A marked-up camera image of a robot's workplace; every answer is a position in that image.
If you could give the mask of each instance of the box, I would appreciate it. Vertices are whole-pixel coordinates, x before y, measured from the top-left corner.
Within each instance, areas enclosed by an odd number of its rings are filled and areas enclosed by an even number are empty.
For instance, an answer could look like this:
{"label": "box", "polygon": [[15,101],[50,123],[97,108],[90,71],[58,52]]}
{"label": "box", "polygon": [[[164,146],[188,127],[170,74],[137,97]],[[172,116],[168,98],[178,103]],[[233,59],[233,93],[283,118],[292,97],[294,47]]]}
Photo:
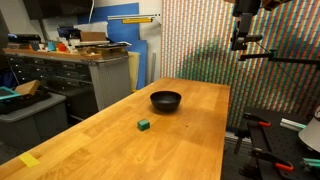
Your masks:
{"label": "box", "polygon": [[36,93],[39,85],[40,85],[39,80],[33,80],[33,81],[30,81],[30,82],[27,82],[27,83],[24,83],[24,84],[17,86],[14,91],[18,92],[21,95],[33,96]]}
{"label": "box", "polygon": [[81,41],[106,41],[106,33],[104,32],[80,32]]}
{"label": "box", "polygon": [[0,115],[0,141],[26,151],[66,130],[66,97],[50,95],[31,106]]}

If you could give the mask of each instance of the cardboard box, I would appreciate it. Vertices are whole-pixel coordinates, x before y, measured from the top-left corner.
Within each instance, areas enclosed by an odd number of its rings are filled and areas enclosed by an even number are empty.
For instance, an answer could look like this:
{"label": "cardboard box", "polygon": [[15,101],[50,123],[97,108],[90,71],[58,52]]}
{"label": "cardboard box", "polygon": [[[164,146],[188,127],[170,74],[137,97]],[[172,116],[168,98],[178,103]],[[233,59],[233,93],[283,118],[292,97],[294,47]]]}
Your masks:
{"label": "cardboard box", "polygon": [[80,32],[81,41],[106,41],[106,33],[104,32]]}
{"label": "cardboard box", "polygon": [[24,83],[19,85],[18,87],[16,87],[16,89],[14,91],[20,93],[21,95],[31,95],[33,96],[38,87],[40,85],[40,81],[38,80],[34,80],[34,81],[30,81],[28,83]]}

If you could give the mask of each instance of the white paper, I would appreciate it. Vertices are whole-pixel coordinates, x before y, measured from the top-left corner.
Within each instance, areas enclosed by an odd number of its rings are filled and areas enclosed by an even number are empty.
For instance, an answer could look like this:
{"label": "white paper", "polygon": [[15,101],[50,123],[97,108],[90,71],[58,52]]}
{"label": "white paper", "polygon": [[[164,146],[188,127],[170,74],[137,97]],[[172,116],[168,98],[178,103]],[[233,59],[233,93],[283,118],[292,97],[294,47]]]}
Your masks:
{"label": "white paper", "polygon": [[85,32],[105,32],[106,36],[108,37],[107,26],[108,26],[108,23],[106,21],[102,21],[102,22],[95,22],[91,24],[75,25],[74,28],[78,28],[79,30],[85,31]]}

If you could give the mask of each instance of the yellow tape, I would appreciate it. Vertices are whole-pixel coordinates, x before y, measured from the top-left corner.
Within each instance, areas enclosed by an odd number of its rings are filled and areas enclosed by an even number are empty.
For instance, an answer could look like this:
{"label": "yellow tape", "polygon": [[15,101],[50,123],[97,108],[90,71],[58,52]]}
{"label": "yellow tape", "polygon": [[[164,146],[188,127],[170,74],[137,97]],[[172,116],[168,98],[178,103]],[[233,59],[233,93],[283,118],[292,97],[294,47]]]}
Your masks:
{"label": "yellow tape", "polygon": [[133,23],[148,23],[152,22],[152,18],[134,18],[134,19],[122,19],[122,24],[133,24]]}
{"label": "yellow tape", "polygon": [[26,164],[28,167],[33,167],[38,165],[40,162],[34,158],[30,153],[25,152],[19,156],[19,159]]}

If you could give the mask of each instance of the blue panel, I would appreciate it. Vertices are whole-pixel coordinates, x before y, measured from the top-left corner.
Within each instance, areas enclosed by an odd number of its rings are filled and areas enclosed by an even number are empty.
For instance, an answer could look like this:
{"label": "blue panel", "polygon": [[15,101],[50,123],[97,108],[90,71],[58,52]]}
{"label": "blue panel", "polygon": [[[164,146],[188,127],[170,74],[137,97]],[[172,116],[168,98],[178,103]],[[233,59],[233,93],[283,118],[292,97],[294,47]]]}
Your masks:
{"label": "blue panel", "polygon": [[[132,43],[139,39],[139,24],[122,24],[120,20],[108,21],[108,16],[139,14],[139,3],[94,8],[91,22],[108,22],[108,36],[115,42]],[[87,24],[89,15],[78,16],[79,24]]]}
{"label": "blue panel", "polygon": [[127,50],[140,53],[137,89],[141,89],[146,85],[147,41],[137,40],[132,42],[132,46],[128,47]]}
{"label": "blue panel", "polygon": [[[139,40],[139,24],[122,24],[120,20],[108,21],[107,16],[139,14],[139,3],[94,8],[91,22],[108,22],[108,36],[115,42],[132,44],[128,51],[140,53],[137,89],[145,86],[147,68],[147,42]],[[89,15],[78,16],[79,24],[87,24]]]}

